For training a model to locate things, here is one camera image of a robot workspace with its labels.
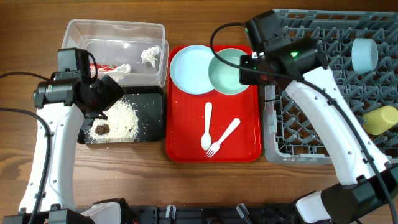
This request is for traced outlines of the brown food chunk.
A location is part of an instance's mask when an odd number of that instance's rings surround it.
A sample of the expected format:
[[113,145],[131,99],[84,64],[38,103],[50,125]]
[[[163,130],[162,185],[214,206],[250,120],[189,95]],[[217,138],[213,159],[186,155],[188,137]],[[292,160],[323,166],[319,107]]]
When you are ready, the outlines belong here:
[[95,127],[95,134],[97,135],[105,135],[108,134],[110,132],[110,127],[108,124],[101,124],[101,125],[97,125],[97,127]]

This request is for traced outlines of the green bowl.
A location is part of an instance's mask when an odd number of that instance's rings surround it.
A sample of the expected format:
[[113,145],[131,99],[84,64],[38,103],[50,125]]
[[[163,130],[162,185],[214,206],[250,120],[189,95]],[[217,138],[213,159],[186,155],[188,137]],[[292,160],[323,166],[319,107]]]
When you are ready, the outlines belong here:
[[[228,62],[239,65],[240,56],[246,53],[235,48],[223,49],[218,55]],[[245,91],[249,86],[240,84],[239,70],[231,67],[214,57],[208,68],[208,76],[214,89],[225,95],[237,95]]]

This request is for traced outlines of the red snack wrapper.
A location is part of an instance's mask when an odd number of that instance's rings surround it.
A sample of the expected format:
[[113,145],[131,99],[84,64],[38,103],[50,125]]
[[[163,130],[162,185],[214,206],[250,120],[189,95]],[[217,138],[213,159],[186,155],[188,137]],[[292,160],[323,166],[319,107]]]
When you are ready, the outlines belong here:
[[90,63],[90,70],[92,72],[113,72],[116,68],[116,65]]

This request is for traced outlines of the white rice pile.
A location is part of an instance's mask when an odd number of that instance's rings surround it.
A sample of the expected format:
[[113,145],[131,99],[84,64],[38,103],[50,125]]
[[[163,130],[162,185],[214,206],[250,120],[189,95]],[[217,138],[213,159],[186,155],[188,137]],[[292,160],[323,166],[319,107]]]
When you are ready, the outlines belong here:
[[[117,101],[105,112],[107,120],[96,119],[92,127],[86,132],[85,142],[88,144],[134,142],[139,132],[139,118],[131,104]],[[95,127],[108,124],[110,132],[105,135],[95,134]]]

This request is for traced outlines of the white tissue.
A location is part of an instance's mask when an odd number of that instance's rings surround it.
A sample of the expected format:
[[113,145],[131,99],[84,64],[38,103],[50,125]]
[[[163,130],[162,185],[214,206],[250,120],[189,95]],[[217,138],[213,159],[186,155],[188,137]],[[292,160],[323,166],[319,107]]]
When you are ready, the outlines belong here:
[[129,73],[130,71],[131,71],[131,66],[129,64],[122,64],[112,70],[112,72],[116,73]]
[[152,67],[155,67],[156,56],[160,53],[160,47],[154,45],[149,47],[147,50],[143,50],[141,53],[142,63],[150,63]]

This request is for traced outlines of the light blue bowl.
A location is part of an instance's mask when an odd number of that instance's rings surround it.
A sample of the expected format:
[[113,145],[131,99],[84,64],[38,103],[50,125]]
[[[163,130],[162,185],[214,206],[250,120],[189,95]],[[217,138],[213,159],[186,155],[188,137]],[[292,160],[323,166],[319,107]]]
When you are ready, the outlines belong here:
[[354,39],[351,49],[352,66],[358,74],[373,71],[378,63],[377,44],[373,39]]

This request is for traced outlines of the yellow plastic cup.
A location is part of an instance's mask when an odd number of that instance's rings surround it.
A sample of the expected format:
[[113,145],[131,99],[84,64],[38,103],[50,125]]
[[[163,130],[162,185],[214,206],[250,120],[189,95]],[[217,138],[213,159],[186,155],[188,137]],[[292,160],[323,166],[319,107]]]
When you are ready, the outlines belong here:
[[397,109],[393,106],[382,106],[363,116],[363,129],[372,135],[380,135],[397,124]]

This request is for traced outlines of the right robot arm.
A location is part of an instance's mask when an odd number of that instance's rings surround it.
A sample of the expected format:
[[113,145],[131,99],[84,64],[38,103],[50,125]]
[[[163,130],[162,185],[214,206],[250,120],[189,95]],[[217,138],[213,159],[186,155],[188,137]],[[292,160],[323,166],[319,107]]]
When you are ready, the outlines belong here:
[[294,203],[304,223],[351,223],[388,205],[397,219],[397,166],[371,141],[342,97],[314,41],[253,40],[241,61],[241,82],[276,82],[305,113],[329,153],[338,183]]

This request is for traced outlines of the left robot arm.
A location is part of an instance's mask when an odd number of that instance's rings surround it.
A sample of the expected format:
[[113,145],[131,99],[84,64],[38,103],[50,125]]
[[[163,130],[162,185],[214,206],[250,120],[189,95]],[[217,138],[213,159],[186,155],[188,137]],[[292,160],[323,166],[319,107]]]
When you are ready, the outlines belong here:
[[104,118],[104,111],[124,95],[110,76],[101,79],[57,73],[34,91],[37,140],[29,184],[16,215],[4,223],[125,223],[131,211],[123,198],[96,202],[77,212],[73,196],[75,151],[85,121]]

